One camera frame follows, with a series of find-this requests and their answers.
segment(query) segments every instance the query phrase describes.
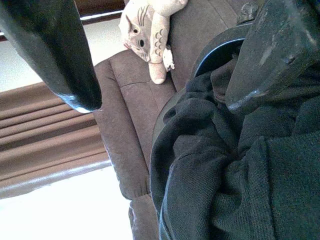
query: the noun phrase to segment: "window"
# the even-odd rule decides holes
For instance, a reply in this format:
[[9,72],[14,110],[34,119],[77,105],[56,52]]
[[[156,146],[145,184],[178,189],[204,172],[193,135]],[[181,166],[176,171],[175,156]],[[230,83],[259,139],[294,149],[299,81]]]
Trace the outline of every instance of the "window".
[[132,240],[112,167],[0,200],[2,240]]

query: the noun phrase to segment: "curtain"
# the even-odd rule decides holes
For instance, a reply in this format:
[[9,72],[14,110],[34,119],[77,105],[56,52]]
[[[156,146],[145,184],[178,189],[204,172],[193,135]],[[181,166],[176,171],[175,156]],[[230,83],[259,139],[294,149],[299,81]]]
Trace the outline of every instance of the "curtain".
[[0,199],[110,165],[92,113],[43,82],[0,93]]

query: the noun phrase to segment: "plush cat face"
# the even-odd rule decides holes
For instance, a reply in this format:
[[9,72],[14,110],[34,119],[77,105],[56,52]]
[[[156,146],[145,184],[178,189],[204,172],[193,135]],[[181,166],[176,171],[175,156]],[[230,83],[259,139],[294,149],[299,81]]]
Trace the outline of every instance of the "plush cat face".
[[144,61],[150,62],[150,35],[154,10],[148,4],[138,7],[133,1],[130,2],[133,6],[129,8],[130,11],[123,12],[119,24],[123,43]]

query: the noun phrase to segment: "white wall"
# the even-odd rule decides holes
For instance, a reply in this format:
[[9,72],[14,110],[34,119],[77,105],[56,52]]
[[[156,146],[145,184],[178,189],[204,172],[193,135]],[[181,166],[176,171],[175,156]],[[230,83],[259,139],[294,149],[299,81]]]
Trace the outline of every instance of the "white wall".
[[[84,26],[94,65],[126,48],[121,42],[120,19]],[[0,42],[0,92],[41,82],[9,41]]]

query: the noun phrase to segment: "stuffed cat toy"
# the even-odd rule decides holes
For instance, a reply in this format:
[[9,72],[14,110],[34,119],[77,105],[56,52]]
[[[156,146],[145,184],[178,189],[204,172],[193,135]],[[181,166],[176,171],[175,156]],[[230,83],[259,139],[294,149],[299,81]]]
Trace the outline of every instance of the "stuffed cat toy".
[[120,19],[123,44],[149,65],[151,80],[162,84],[174,69],[167,48],[170,16],[184,8],[188,0],[130,0]]

